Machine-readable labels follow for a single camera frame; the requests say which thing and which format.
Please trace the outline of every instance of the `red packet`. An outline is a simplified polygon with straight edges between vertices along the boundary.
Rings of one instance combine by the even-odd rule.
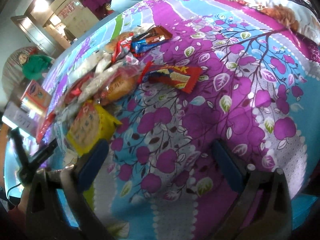
[[[74,98],[77,98],[82,93],[82,86],[87,84],[87,82],[93,78],[93,72],[89,72],[84,77],[76,81],[66,92],[64,103],[66,105],[70,104]]]
[[[133,34],[134,33],[130,33],[131,35],[130,37],[124,40],[118,41],[116,45],[116,49],[112,54],[112,59],[111,59],[112,64],[114,64],[116,61],[118,61],[119,59],[123,58],[126,54],[128,54],[131,48]]]
[[[148,63],[138,82],[161,82],[190,94],[202,72],[200,67],[151,65]]]
[[[56,114],[52,111],[48,114],[48,117],[44,120],[44,122],[39,124],[36,134],[36,142],[39,144],[43,139],[45,133],[47,132],[49,126],[53,123],[54,119],[56,118]]]

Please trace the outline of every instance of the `ceiling light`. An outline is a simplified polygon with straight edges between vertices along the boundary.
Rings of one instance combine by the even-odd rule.
[[[36,0],[35,7],[33,9],[34,12],[45,12],[49,9],[49,4],[46,0]]]

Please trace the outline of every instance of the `doorway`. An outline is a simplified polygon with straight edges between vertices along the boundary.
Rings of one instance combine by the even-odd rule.
[[[41,26],[38,26],[31,16],[15,16],[11,17],[11,20],[25,33],[29,40],[34,42],[48,56],[58,58],[64,51],[64,48],[48,35]]]

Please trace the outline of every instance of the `black cable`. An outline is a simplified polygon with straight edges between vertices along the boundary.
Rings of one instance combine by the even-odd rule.
[[[19,183],[18,185],[13,186],[13,187],[11,187],[11,188],[9,188],[9,190],[8,190],[8,192],[7,192],[7,199],[8,199],[8,201],[9,201],[13,206],[15,206],[15,204],[13,204],[13,203],[10,201],[9,192],[10,192],[10,190],[12,190],[12,189],[14,189],[14,188],[16,188],[16,187],[19,187],[20,185],[21,185],[21,183]]]

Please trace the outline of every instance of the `bed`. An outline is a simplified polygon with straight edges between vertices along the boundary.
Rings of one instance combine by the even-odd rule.
[[[121,239],[208,236],[236,199],[210,155],[216,138],[259,170],[282,168],[294,198],[320,158],[320,24],[310,1],[139,2],[50,72],[49,111],[79,59],[141,23],[173,34],[142,64],[203,71],[190,94],[147,82],[116,103],[123,125],[87,195],[107,229]]]

